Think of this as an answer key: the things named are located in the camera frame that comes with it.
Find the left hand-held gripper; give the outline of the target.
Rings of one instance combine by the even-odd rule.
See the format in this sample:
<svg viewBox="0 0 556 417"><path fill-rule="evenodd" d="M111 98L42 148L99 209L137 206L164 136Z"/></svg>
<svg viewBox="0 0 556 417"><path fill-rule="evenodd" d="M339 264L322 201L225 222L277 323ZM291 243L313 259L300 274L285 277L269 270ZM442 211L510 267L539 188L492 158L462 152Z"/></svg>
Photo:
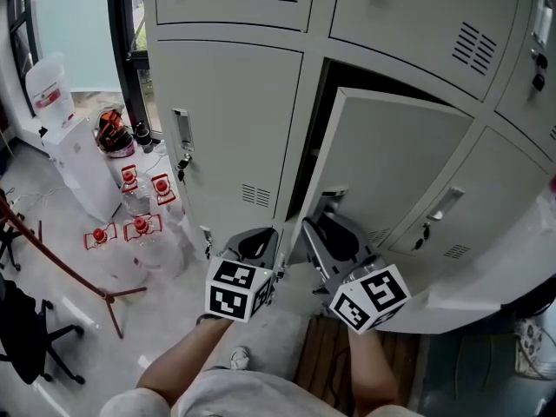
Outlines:
<svg viewBox="0 0 556 417"><path fill-rule="evenodd" d="M205 312L248 322L268 302L278 243L279 234L274 228L253 228L232 236L220 257L210 262ZM262 268L239 261L261 261Z"/></svg>

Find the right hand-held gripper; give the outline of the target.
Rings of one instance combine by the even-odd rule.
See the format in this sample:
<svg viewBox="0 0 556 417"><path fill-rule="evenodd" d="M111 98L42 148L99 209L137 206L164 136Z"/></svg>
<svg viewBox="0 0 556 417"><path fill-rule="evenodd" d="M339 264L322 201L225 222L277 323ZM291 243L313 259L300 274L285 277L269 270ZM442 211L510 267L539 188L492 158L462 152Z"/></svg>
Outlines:
<svg viewBox="0 0 556 417"><path fill-rule="evenodd" d="M396 265L373 255L366 233L351 219L322 214L316 222L306 217L301 234L330 296L328 310L357 334L390 320L412 298ZM361 262L339 271L336 261Z"/></svg>

